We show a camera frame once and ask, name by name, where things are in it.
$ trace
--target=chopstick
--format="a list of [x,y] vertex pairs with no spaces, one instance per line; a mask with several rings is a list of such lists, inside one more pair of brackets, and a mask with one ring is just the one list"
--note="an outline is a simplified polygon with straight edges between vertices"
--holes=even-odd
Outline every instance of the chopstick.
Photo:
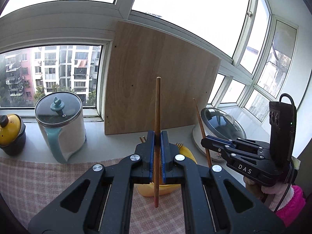
[[161,77],[156,78],[155,93],[155,147],[154,147],[154,206],[159,204],[159,182],[160,182],[160,123],[161,123]]
[[[194,100],[194,103],[195,103],[196,114],[197,114],[197,119],[198,119],[200,131],[202,132],[202,138],[204,139],[206,137],[205,129],[204,129],[204,126],[202,125],[202,119],[200,118],[200,115],[199,115],[196,99],[193,98],[193,100]],[[212,166],[212,162],[211,162],[211,158],[210,158],[209,149],[205,148],[205,150],[206,150],[206,157],[207,157],[207,161],[208,161],[208,167],[211,167]]]

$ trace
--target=apartment building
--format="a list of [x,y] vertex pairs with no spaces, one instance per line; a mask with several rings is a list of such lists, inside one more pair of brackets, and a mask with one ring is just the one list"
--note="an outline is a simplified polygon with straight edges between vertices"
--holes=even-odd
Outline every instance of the apartment building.
[[12,51],[5,56],[6,84],[10,97],[18,97],[26,106],[33,105],[31,49]]
[[101,46],[58,45],[31,48],[32,83],[74,90],[83,103],[96,89]]

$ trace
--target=glass lid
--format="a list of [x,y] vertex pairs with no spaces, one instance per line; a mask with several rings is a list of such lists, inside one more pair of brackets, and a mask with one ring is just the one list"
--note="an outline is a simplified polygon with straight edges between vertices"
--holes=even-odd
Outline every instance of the glass lid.
[[218,138],[236,140],[238,137],[245,139],[246,134],[236,120],[216,108],[204,108],[201,117],[208,129]]
[[82,111],[80,98],[70,92],[55,92],[43,97],[35,107],[35,116],[47,126],[63,126]]

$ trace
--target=pink cloth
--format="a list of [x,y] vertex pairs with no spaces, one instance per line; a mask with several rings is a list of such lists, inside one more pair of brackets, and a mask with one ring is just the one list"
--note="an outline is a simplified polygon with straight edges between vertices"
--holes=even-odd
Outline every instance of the pink cloth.
[[276,215],[283,220],[286,227],[296,219],[305,205],[305,199],[302,197],[302,189],[299,186],[292,187],[294,189],[294,196],[285,207],[276,212]]

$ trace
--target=plywood panel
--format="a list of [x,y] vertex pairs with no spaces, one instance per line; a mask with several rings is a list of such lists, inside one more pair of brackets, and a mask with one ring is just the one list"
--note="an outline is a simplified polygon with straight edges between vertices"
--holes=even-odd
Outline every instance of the plywood panel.
[[197,121],[220,59],[157,30],[118,22],[107,75],[105,134],[153,130],[156,77],[162,78],[162,129]]

